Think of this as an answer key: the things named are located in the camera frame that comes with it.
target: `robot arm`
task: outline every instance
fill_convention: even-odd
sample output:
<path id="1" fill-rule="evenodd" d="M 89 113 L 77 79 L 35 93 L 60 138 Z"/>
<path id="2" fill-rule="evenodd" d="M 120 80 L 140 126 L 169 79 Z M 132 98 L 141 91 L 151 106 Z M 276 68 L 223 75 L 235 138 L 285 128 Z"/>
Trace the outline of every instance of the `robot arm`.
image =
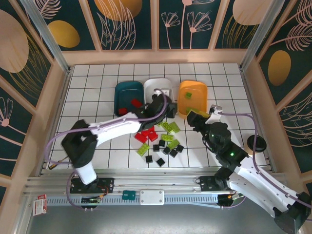
<path id="1" fill-rule="evenodd" d="M 262 168 L 256 170 L 253 159 L 231 141 L 227 124 L 219 122 L 221 112 L 221 107 L 213 105 L 210 117 L 203 117 L 195 112 L 190 112 L 187 116 L 188 124 L 202 134 L 203 143 L 222 165 L 215 174 L 216 183 L 223 189 L 230 188 L 244 194 L 261 206 L 286 233 L 297 233 L 311 210 L 290 196 L 307 204 L 311 204 L 311 197 L 305 192 L 298 194 L 287 188 Z"/>
<path id="2" fill-rule="evenodd" d="M 61 144 L 85 185 L 92 183 L 97 178 L 91 163 L 97 146 L 121 135 L 149 129 L 165 117 L 175 117 L 176 103 L 172 103 L 168 96 L 161 95 L 159 91 L 153 97 L 153 102 L 147 108 L 135 109 L 122 117 L 91 124 L 87 124 L 82 119 L 74 124 L 72 129 L 90 128 L 90 131 L 69 133 Z M 165 111 L 159 117 L 154 118 L 163 109 L 164 97 L 166 98 Z"/>

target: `white tray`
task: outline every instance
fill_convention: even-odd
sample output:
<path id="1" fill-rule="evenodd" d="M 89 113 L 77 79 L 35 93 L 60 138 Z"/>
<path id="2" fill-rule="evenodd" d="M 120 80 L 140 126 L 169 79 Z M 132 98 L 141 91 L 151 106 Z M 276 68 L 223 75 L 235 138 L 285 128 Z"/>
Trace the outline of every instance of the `white tray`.
<path id="1" fill-rule="evenodd" d="M 172 91 L 172 84 L 170 80 L 166 78 L 149 79 L 144 83 L 143 87 L 145 103 L 151 103 L 153 101 L 152 95 L 154 94 L 154 89 L 169 89 L 169 97 L 171 98 L 172 102 L 175 101 L 174 93 Z"/>

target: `red lego brick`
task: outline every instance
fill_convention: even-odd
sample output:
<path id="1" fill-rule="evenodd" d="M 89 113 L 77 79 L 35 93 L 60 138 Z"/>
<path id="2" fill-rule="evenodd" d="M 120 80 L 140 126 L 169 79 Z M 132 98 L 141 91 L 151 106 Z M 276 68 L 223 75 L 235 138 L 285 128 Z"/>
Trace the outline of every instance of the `red lego brick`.
<path id="1" fill-rule="evenodd" d="M 135 139 L 137 139 L 141 143 L 145 143 L 147 141 L 147 137 L 143 136 L 141 133 L 137 133 L 135 135 Z"/>
<path id="2" fill-rule="evenodd" d="M 154 140 L 158 138 L 158 135 L 157 133 L 153 132 L 148 135 L 148 138 L 153 142 Z"/>
<path id="3" fill-rule="evenodd" d="M 124 116 L 124 115 L 127 114 L 127 113 L 128 113 L 128 111 L 127 111 L 126 108 L 121 108 L 121 109 L 118 110 L 118 114 L 119 114 L 120 116 Z"/>
<path id="4" fill-rule="evenodd" d="M 155 126 L 151 127 L 149 131 L 153 133 L 155 131 Z"/>
<path id="5" fill-rule="evenodd" d="M 134 107 L 136 107 L 136 108 L 140 108 L 141 106 L 143 106 L 143 104 L 142 104 L 139 100 L 137 100 L 137 99 L 133 99 L 133 100 L 131 101 L 131 104 L 132 104 Z"/>
<path id="6" fill-rule="evenodd" d="M 143 136 L 145 136 L 145 137 L 147 137 L 149 133 L 150 133 L 149 130 L 144 130 L 144 131 L 141 132 L 141 134 L 142 134 Z"/>

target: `white tile floor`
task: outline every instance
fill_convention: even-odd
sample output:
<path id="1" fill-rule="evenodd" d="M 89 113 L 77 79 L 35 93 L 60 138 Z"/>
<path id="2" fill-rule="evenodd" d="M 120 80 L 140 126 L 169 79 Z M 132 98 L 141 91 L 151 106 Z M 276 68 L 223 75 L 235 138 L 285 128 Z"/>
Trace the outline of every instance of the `white tile floor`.
<path id="1" fill-rule="evenodd" d="M 112 65 L 77 65 L 69 86 L 66 101 L 58 125 L 58 133 L 70 129 L 78 119 L 87 123 L 102 122 L 114 118 L 114 87 L 117 83 L 137 80 L 144 83 L 149 78 L 166 77 L 173 86 L 175 99 L 178 97 L 178 87 L 184 80 L 203 82 L 208 88 L 207 107 L 217 104 L 223 107 L 225 113 L 251 114 L 245 88 L 237 64 L 112 64 Z M 154 161 L 160 157 L 166 162 L 163 167 L 219 167 L 215 156 L 202 144 L 201 135 L 192 131 L 187 121 L 176 116 L 168 119 L 175 121 L 182 130 L 174 134 L 185 150 L 175 158 L 165 156 L 162 152 L 149 150 L 144 156 L 152 155 Z M 243 147 L 248 136 L 254 134 L 253 122 L 247 117 L 222 117 L 221 121 L 229 126 L 232 140 Z M 156 126 L 159 135 L 164 130 Z M 58 139 L 52 149 L 52 159 L 65 157 Z M 141 147 L 134 136 L 130 134 L 109 140 L 100 145 L 93 157 L 96 169 L 105 168 L 154 168 L 155 162 L 146 164 L 145 157 L 140 157 L 136 151 Z M 266 165 L 263 154 L 257 155 L 259 165 Z M 61 165 L 55 168 L 63 169 L 71 166 Z"/>

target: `orange tray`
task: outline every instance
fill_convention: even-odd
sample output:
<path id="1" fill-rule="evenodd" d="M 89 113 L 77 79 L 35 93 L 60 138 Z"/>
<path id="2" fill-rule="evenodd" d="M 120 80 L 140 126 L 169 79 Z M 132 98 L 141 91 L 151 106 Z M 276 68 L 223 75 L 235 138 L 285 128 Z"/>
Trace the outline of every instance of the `orange tray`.
<path id="1" fill-rule="evenodd" d="M 186 93 L 191 93 L 190 99 L 187 99 Z M 186 119 L 187 110 L 197 109 L 203 112 L 207 111 L 207 86 L 198 81 L 186 80 L 180 84 L 179 98 L 177 100 L 179 116 Z"/>

